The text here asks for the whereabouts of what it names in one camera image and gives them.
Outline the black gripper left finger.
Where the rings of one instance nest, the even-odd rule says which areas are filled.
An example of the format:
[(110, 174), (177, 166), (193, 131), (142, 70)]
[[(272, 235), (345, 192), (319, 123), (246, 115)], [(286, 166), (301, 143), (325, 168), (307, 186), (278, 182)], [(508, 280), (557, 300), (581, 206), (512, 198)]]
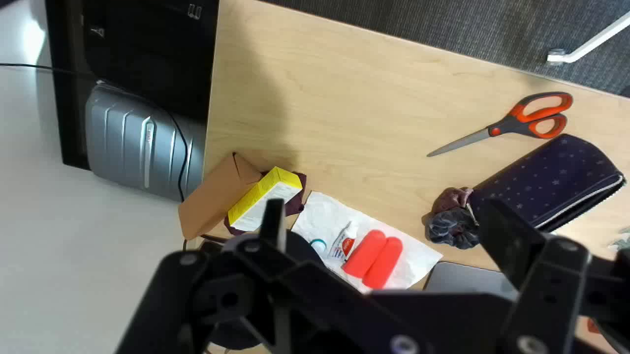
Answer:
[(280, 251), (286, 249), (286, 202), (282, 198), (268, 200), (260, 235), (274, 243)]

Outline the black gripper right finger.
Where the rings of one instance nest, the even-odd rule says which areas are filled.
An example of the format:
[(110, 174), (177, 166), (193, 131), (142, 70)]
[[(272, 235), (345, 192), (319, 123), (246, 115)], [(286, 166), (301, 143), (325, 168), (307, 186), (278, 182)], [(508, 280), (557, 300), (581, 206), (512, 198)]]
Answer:
[(526, 270), (545, 237), (500, 200), (484, 200), (476, 217), (480, 243), (502, 270)]

